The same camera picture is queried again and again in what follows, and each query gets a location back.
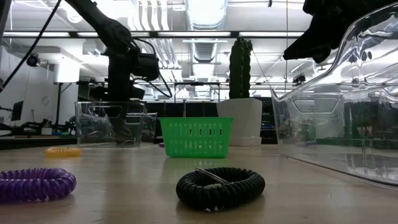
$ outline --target ventilation duct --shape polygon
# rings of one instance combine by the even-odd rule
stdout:
[[[228,0],[185,0],[189,30],[223,30]],[[191,44],[193,58],[210,63],[216,56],[218,44]]]

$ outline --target ceiling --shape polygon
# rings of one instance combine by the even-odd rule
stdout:
[[[46,0],[15,0],[12,4],[11,13],[6,24],[6,30],[14,31],[38,31],[50,14],[56,1]],[[302,12],[304,0],[273,0],[272,7],[267,7],[268,1],[256,0],[229,0],[226,10],[225,30],[245,31],[305,31],[311,21],[311,17]],[[110,12],[107,15],[117,17],[117,20],[127,26],[127,18],[131,15],[131,2],[128,0],[100,0]],[[171,30],[187,30],[185,18],[185,6],[183,0],[168,0],[168,24]],[[72,23],[68,20],[66,6],[58,10],[47,30],[52,31],[94,31],[93,28],[81,21]],[[192,72],[192,59],[189,54],[188,44],[184,39],[172,39],[174,51],[176,52],[178,64],[182,67],[182,77],[194,77]],[[214,69],[214,79],[224,82],[229,70],[228,54],[234,43],[234,39],[224,39],[227,42],[219,44]],[[13,44],[30,45],[34,39],[13,38]],[[87,72],[81,75],[89,75],[97,80],[102,80],[108,72],[107,58],[84,54],[82,44],[95,45],[95,39],[42,39],[38,46],[59,47],[73,55],[85,66]],[[254,53],[251,57],[252,82],[261,80],[265,76],[271,82],[284,82],[285,74],[288,82],[298,70],[312,69],[313,62],[306,60],[284,61],[283,51],[294,41],[294,39],[252,39]]]

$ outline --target clear plastic bin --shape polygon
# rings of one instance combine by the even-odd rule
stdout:
[[[397,12],[395,3],[362,17],[325,73],[272,92],[281,154],[398,185]]]
[[[140,102],[76,102],[80,147],[138,147],[146,107]]]

